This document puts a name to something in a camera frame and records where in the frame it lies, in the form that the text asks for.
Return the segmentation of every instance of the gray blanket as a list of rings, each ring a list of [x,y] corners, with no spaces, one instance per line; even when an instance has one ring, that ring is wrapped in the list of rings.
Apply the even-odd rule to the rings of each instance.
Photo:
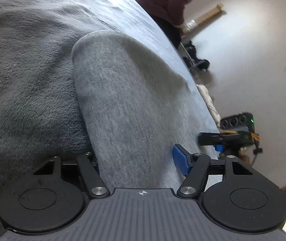
[[[93,34],[75,45],[98,30],[135,40]],[[200,151],[201,131],[216,125],[192,77],[134,0],[0,0],[0,192],[91,143],[109,188],[176,189],[171,148]]]

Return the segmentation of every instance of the blue gripper pad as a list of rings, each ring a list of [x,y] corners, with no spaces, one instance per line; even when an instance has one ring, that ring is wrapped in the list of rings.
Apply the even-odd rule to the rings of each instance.
[[[191,168],[188,165],[187,157],[176,146],[173,147],[173,161],[179,168],[183,176],[186,177],[190,173]]]

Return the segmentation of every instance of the blue object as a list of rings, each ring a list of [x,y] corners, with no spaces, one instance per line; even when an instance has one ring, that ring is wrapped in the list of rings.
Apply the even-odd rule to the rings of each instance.
[[[223,145],[215,145],[214,148],[216,151],[224,152],[224,146]]]
[[[188,164],[187,156],[176,146],[173,147],[173,161],[183,176],[186,177],[190,173],[191,167]]]

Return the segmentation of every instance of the black handheld device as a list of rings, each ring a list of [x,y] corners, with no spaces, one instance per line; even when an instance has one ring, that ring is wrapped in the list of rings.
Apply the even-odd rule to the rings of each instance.
[[[94,155],[52,157],[0,195],[0,241],[286,241],[286,194],[235,156],[173,149],[180,188],[110,193]],[[209,175],[223,180],[204,191]]]

